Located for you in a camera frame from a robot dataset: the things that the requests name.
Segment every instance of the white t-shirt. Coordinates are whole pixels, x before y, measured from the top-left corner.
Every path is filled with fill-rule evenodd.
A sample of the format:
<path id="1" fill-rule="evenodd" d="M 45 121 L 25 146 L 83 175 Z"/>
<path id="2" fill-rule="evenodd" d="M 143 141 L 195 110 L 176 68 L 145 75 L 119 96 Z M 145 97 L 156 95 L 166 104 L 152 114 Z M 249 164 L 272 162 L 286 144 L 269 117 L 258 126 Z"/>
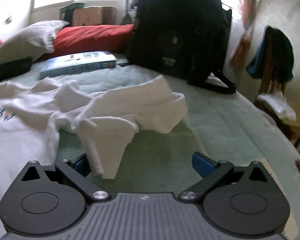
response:
<path id="1" fill-rule="evenodd" d="M 140 130 L 168 133 L 186 115 L 184 95 L 163 76 L 85 95 L 76 82 L 45 78 L 28 89 L 0 84 L 0 200 L 29 160 L 55 162 L 60 127 L 79 135 L 90 168 L 114 179 L 123 152 Z M 5 233 L 0 220 L 0 237 Z"/>

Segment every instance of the blue gripper pad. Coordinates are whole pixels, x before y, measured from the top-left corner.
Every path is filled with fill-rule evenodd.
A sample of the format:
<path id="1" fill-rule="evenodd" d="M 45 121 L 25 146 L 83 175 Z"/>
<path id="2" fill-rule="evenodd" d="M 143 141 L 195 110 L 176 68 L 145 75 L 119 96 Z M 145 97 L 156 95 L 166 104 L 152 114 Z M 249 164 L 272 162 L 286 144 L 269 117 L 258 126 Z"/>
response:
<path id="1" fill-rule="evenodd" d="M 200 153 L 192 155 L 192 167 L 202 177 L 205 178 L 217 168 L 217 163 L 208 157 L 203 158 Z"/>
<path id="2" fill-rule="evenodd" d="M 82 158 L 74 165 L 74 170 L 84 177 L 87 177 L 91 172 L 87 158 Z"/>

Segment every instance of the cardboard box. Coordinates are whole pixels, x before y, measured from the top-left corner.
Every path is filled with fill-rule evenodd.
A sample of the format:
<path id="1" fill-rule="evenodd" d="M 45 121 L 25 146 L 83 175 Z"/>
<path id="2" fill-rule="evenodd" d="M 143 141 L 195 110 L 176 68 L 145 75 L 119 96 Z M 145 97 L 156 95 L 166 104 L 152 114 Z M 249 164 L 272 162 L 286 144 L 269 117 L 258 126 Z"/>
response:
<path id="1" fill-rule="evenodd" d="M 88 25 L 115 25 L 115 7 L 89 6 L 75 9 L 73 12 L 72 26 Z"/>

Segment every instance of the white wall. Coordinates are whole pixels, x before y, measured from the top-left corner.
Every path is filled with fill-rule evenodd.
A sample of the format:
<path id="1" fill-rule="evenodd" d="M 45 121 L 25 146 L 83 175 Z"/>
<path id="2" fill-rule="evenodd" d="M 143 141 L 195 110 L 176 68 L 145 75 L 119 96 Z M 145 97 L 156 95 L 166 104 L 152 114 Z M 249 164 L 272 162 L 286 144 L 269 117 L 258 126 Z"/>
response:
<path id="1" fill-rule="evenodd" d="M 0 39 L 5 41 L 30 24 L 31 0 L 0 0 Z M 12 17 L 12 22 L 5 20 Z"/>
<path id="2" fill-rule="evenodd" d="M 282 30 L 293 46 L 294 79 L 288 83 L 285 96 L 292 102 L 298 113 L 300 112 L 300 0 L 260 0 L 254 37 L 246 63 L 254 57 L 267 25 Z M 240 93 L 250 101 L 254 101 L 259 86 L 259 80 L 252 79 L 243 71 L 238 86 Z"/>
<path id="3" fill-rule="evenodd" d="M 58 20 L 59 10 L 72 2 L 51 5 L 46 8 L 34 10 L 31 14 L 31 24 L 44 20 Z M 117 24 L 120 24 L 122 16 L 125 14 L 125 0 L 95 0 L 85 1 L 85 6 L 110 6 L 117 8 Z"/>

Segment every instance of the white pillow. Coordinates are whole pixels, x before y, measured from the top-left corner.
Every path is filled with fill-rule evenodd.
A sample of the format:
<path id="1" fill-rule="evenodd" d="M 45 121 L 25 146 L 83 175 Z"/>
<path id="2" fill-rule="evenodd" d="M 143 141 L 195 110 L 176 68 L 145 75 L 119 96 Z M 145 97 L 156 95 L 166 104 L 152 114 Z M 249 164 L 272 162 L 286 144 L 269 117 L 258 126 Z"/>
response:
<path id="1" fill-rule="evenodd" d="M 0 46 L 0 64 L 31 57 L 36 61 L 44 53 L 54 52 L 57 32 L 69 24 L 66 21 L 43 21 L 32 24 Z"/>

